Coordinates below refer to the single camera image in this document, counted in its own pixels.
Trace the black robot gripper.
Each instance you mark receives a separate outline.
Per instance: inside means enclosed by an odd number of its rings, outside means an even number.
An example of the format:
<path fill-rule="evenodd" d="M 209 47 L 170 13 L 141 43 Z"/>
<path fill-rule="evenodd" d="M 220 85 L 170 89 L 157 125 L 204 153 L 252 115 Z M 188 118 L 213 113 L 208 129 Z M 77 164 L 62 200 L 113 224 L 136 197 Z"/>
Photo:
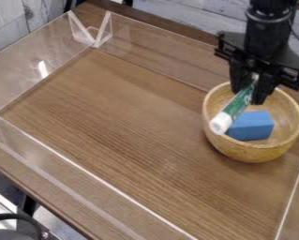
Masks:
<path fill-rule="evenodd" d="M 216 54 L 230 62 L 232 91 L 252 85 L 253 105 L 265 103 L 279 85 L 299 90 L 299 55 L 291 48 L 296 11 L 249 8 L 246 32 L 218 33 Z"/>

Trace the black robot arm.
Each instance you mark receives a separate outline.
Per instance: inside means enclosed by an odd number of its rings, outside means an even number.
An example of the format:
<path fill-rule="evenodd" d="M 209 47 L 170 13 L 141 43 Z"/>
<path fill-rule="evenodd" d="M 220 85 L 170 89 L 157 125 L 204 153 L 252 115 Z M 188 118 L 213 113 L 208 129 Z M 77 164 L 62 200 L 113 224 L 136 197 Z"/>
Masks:
<path fill-rule="evenodd" d="M 237 94 L 253 82 L 252 104 L 263 105 L 279 85 L 299 90 L 299 53 L 291 47 L 299 40 L 293 24 L 299 0 L 250 0 L 244 33 L 217 34 L 216 54 L 230 63 L 230 86 Z"/>

